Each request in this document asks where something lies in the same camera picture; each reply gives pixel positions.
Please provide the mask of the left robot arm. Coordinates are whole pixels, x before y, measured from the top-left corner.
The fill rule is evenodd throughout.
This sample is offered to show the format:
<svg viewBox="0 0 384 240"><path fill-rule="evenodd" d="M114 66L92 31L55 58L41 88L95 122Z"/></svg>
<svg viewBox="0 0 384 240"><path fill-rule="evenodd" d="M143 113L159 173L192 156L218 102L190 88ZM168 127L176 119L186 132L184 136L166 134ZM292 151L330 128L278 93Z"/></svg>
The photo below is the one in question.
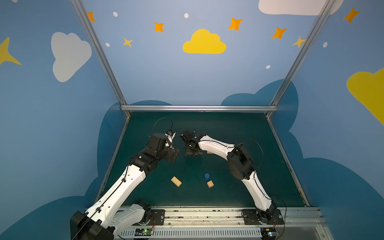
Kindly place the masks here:
<svg viewBox="0 0 384 240"><path fill-rule="evenodd" d="M147 222L151 206L144 202L134 203L129 209L119 208L154 170L159 161L174 162L180 150L171 147L133 155L122 175L113 186L84 213L77 211L70 220L72 240L113 240L129 226Z"/></svg>

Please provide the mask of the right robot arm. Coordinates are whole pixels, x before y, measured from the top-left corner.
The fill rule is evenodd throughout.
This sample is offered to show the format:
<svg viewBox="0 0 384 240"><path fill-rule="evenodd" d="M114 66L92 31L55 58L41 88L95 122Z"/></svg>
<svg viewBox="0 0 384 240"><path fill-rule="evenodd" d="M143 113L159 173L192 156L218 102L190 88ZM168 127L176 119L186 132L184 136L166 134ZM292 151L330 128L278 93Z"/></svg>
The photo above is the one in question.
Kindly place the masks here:
<svg viewBox="0 0 384 240"><path fill-rule="evenodd" d="M266 225L272 220L277 206L263 188L254 161L244 144L227 144L189 130L181 134L181 139L186 144L187 155L198 155L206 151L225 159L231 174L243 182L253 198L258 221Z"/></svg>

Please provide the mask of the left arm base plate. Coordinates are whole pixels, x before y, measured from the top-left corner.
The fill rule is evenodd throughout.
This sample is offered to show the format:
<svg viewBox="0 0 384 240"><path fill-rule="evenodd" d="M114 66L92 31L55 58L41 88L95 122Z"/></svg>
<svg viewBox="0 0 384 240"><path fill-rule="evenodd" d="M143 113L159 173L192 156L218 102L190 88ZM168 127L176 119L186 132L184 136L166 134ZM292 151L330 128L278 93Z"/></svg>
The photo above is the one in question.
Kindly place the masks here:
<svg viewBox="0 0 384 240"><path fill-rule="evenodd" d="M144 215L144 223L149 226L155 223L155 226L163 226L165 221L165 210L154 209L146 211Z"/></svg>

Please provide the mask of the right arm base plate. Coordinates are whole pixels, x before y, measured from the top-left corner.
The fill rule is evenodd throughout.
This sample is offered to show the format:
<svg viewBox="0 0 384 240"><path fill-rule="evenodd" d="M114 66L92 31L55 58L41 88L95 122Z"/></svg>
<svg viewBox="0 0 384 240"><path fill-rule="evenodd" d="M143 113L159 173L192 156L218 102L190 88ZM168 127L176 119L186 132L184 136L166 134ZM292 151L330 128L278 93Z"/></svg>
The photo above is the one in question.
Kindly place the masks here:
<svg viewBox="0 0 384 240"><path fill-rule="evenodd" d="M241 215L245 225L283 225L284 216L279 209L272 215L257 209L243 209Z"/></svg>

